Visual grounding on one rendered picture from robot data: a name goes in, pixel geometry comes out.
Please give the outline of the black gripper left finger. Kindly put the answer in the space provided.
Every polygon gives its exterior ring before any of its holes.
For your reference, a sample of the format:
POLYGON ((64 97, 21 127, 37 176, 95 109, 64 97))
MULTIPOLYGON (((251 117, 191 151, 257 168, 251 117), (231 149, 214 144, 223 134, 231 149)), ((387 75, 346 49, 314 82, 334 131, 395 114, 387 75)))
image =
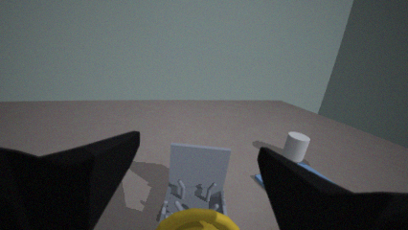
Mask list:
POLYGON ((0 197, 21 230, 93 230, 139 146, 130 131, 42 156, 0 148, 0 197))

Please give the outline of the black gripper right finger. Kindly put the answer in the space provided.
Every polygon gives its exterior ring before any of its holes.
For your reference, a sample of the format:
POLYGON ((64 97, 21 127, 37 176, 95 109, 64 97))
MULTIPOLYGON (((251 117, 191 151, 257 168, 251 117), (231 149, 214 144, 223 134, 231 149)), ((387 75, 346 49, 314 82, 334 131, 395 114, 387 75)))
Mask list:
POLYGON ((268 147, 258 164, 279 230, 381 230, 408 221, 408 193, 355 194, 268 147))

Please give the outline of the yellow plate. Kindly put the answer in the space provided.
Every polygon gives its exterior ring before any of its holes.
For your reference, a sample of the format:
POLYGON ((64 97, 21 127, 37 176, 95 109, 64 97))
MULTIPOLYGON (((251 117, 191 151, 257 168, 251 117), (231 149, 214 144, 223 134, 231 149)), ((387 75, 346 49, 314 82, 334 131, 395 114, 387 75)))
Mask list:
POLYGON ((239 230, 229 218, 213 209, 190 208, 175 212, 155 230, 239 230))

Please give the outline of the grey dish rack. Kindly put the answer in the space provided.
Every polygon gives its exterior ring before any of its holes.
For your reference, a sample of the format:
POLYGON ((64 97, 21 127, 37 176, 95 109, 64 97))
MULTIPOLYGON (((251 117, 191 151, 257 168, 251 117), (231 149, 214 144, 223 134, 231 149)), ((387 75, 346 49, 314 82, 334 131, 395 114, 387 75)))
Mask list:
POLYGON ((213 209, 227 217, 224 183, 231 149, 170 144, 170 182, 160 221, 190 208, 213 209))

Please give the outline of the grey cylinder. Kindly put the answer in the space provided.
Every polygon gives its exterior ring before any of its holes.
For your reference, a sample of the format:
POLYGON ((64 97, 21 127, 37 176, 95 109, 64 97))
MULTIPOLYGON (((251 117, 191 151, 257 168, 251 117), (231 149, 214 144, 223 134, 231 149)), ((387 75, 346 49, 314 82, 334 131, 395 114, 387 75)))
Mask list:
POLYGON ((309 137, 300 132, 289 132, 282 155, 290 161, 301 162, 309 144, 309 137))

